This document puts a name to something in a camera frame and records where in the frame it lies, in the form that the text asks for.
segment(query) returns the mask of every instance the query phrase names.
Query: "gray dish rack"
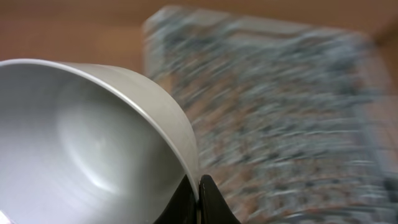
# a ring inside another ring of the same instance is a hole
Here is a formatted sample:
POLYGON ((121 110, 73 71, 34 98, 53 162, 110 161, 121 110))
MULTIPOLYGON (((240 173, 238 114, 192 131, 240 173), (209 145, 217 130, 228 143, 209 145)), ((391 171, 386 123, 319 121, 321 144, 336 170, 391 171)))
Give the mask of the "gray dish rack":
POLYGON ((364 37, 178 6, 145 32, 145 75, 186 112, 242 223, 396 222, 363 110, 382 86, 364 37))

